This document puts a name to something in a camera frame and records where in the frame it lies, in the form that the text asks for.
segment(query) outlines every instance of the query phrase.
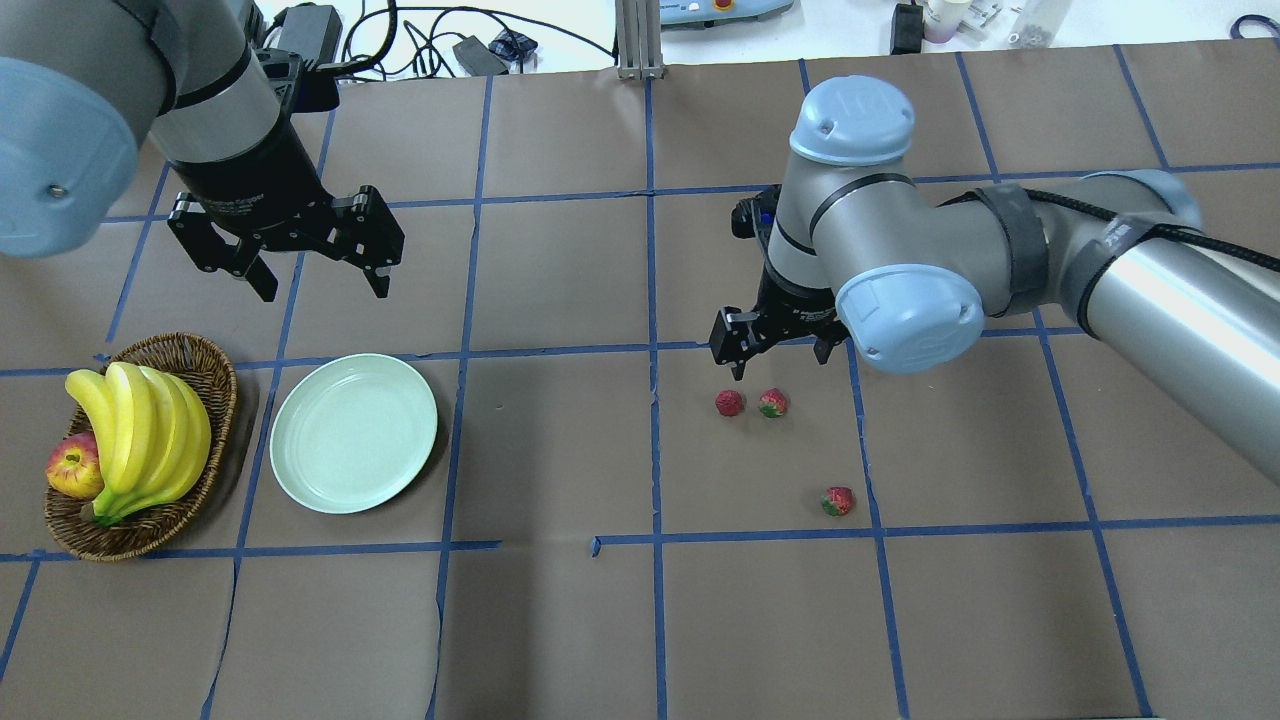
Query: gray robot arm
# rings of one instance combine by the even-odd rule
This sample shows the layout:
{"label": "gray robot arm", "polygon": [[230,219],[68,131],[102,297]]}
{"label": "gray robot arm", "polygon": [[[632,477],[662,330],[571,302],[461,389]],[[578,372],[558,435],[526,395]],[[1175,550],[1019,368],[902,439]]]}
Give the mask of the gray robot arm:
{"label": "gray robot arm", "polygon": [[826,361],[851,336],[869,365],[915,373],[964,352],[984,316],[1056,302],[1280,480],[1280,302],[1192,246],[1215,247],[1178,178],[995,186],[931,208],[902,167],[913,128],[910,102],[882,81],[809,94],[781,191],[735,210],[764,272],[755,307],[721,310],[717,363],[741,379],[780,341],[814,334]]}
{"label": "gray robot arm", "polygon": [[326,70],[255,51],[223,0],[0,3],[0,252],[83,245],[150,133],[191,188],[169,227],[198,269],[271,300],[259,252],[316,250],[384,297],[403,232],[371,186],[329,195],[289,123],[337,105],[330,73],[329,104],[297,106]]}

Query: apple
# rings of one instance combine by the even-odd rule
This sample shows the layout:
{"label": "apple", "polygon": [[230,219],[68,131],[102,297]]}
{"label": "apple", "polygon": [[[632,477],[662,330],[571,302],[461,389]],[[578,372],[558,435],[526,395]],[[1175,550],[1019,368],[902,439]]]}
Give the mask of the apple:
{"label": "apple", "polygon": [[93,500],[102,492],[102,468],[93,433],[77,433],[58,443],[45,465],[45,477],[58,492]]}

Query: fruit basket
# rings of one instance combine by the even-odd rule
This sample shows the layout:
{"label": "fruit basket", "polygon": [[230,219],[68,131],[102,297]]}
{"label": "fruit basket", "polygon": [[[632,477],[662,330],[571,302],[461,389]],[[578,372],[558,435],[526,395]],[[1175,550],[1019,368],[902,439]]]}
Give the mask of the fruit basket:
{"label": "fruit basket", "polygon": [[[45,524],[68,552],[81,560],[115,562],[150,552],[177,536],[200,512],[218,479],[236,414],[236,369],[209,340],[166,333],[133,343],[111,360],[147,365],[178,375],[200,396],[209,413],[212,441],[209,461],[195,487],[180,500],[140,510],[110,528],[81,519],[84,500],[45,489]],[[106,372],[104,365],[100,372]],[[67,437],[90,429],[84,410],[76,409]]]}

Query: light green plate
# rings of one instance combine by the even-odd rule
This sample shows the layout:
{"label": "light green plate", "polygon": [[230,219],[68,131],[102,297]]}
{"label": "light green plate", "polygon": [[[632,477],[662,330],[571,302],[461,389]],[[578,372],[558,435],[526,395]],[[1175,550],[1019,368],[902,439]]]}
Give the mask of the light green plate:
{"label": "light green plate", "polygon": [[303,506],[358,512],[417,475],[436,423],[435,396],[417,370],[387,355],[348,355],[284,398],[271,427],[271,469]]}

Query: bunch of bananas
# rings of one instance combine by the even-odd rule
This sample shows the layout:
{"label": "bunch of bananas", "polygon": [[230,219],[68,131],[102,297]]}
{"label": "bunch of bananas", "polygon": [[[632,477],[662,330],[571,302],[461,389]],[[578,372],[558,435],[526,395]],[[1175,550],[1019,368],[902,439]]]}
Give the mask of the bunch of bananas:
{"label": "bunch of bananas", "polygon": [[65,387],[97,437],[105,486],[92,503],[97,524],[173,502],[200,479],[209,460],[209,413],[180,378],[116,361],[105,377],[74,370]]}

